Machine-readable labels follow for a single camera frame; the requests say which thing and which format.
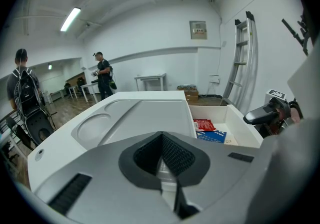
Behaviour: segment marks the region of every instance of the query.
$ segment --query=fluorescent light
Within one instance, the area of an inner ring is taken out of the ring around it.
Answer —
[[[72,23],[72,21],[75,19],[75,17],[80,13],[81,9],[80,8],[77,8],[75,7],[70,15],[66,18],[63,26],[61,27],[61,30],[60,31],[66,31],[68,30],[70,24]]]

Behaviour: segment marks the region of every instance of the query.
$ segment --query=person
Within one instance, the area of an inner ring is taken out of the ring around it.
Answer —
[[[28,61],[27,51],[24,48],[19,49],[15,54],[14,62],[16,63],[16,69],[12,72],[9,76],[7,84],[6,84],[6,91],[8,95],[8,100],[10,101],[11,107],[13,110],[17,110],[17,106],[15,103],[15,88],[19,81],[19,74],[21,74],[24,70],[27,71],[30,76],[34,79],[35,86],[37,90],[40,92],[39,89],[39,80],[32,69],[26,67],[26,63]]]
[[[108,96],[113,95],[110,86],[109,86],[109,81],[110,81],[110,64],[107,60],[104,59],[104,56],[101,52],[98,52],[95,54],[97,61],[99,61],[97,67],[99,71],[97,72],[98,74],[98,88],[99,92],[101,94],[101,100],[104,100],[106,95],[105,92],[108,94]]]

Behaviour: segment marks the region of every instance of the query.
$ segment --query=aluminum ladder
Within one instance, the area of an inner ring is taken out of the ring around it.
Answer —
[[[246,11],[246,20],[243,22],[240,22],[238,19],[235,20],[235,50],[234,50],[234,59],[233,59],[233,66],[231,69],[230,77],[228,80],[228,83],[226,85],[222,100],[220,105],[222,105],[223,101],[225,101],[227,104],[234,105],[237,109],[240,109],[242,100],[245,96],[245,93],[247,91],[248,86],[248,80],[250,76],[250,70],[253,60],[253,54],[256,52],[257,47],[257,29],[255,26],[255,18],[254,16],[249,12]],[[244,40],[244,31],[247,30],[247,36],[248,40]],[[244,58],[241,56],[242,48],[244,46],[248,45],[247,49],[247,59],[244,60]],[[243,82],[236,83],[236,77],[238,73],[238,69],[240,65],[244,65],[246,67],[246,70],[244,71],[244,79]],[[229,100],[229,96],[231,94],[233,86],[240,87],[239,93],[237,94],[237,100],[235,103],[231,102]]]

